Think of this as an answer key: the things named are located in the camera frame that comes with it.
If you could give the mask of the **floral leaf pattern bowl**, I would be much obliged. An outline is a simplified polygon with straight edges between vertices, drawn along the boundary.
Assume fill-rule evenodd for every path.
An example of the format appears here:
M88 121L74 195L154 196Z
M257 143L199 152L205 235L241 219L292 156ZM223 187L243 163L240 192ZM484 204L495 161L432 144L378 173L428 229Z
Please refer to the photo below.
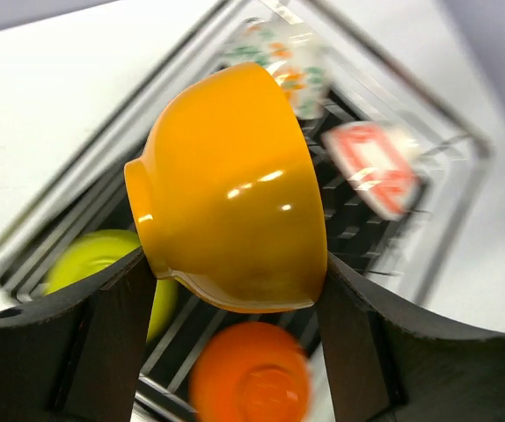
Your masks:
M321 118L331 78L323 43L309 26L285 21L248 25L223 51L225 66L243 62L255 62L272 76L298 119Z

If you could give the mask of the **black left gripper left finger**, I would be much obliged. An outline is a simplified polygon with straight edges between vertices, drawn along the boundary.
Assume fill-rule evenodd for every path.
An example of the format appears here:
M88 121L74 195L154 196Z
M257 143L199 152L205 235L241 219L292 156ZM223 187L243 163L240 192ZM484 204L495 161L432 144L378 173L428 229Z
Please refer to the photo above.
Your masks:
M142 250L0 311L0 421L128 421L157 282Z

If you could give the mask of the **yellow orange plastic bowl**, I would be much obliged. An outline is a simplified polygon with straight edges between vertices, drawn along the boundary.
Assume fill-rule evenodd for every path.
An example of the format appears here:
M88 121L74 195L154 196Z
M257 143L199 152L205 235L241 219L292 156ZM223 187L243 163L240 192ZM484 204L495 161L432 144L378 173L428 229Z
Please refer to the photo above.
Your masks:
M318 181L295 114L260 65L182 91L124 177L155 277L241 313L319 298L327 246Z

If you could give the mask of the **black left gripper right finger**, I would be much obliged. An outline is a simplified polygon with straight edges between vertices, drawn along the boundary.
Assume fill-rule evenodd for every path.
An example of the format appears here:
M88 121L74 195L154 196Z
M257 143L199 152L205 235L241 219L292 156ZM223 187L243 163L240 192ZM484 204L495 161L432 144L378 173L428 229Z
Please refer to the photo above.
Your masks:
M335 256L317 304L339 421L505 421L505 333L440 316Z

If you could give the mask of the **white bowl red ornaments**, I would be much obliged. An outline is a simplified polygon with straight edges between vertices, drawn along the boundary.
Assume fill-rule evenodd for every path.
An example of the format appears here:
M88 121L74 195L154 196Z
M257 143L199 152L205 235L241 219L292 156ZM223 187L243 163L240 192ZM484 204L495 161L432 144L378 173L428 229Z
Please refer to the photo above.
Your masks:
M323 145L356 194L380 217L397 221L409 209L419 178L413 168L422 148L399 124L355 121L321 135Z

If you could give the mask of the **orange bowl white inside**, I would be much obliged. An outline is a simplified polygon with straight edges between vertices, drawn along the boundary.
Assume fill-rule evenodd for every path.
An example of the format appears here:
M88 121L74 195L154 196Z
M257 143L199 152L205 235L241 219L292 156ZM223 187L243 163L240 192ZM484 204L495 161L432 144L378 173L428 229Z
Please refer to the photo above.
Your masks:
M194 363L189 398L200 421L301 421L311 399L307 356L278 326L232 325Z

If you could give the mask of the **black drip tray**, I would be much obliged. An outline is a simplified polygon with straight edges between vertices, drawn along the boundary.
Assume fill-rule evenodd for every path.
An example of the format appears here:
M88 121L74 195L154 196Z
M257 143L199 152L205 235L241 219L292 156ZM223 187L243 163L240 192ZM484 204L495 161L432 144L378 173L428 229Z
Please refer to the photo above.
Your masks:
M360 118L337 90L331 90L322 118L303 121L301 127L322 196L327 245L335 256L359 273L366 274L401 225L377 216L355 195L332 165L321 141L326 130ZM82 191L79 199L61 209L27 243L0 275L0 288L5 293L20 302L39 295L52 264L85 233L97 229L134 229L123 165L140 150L135 147L111 165ZM150 364L143 369L143 389L154 389L159 395L172 393L187 400L192 365L207 341L233 324L253 320L280 326L299 341L310 358L320 350L318 320L312 308L256 316L236 314L217 310L178 287L173 316L147 347Z

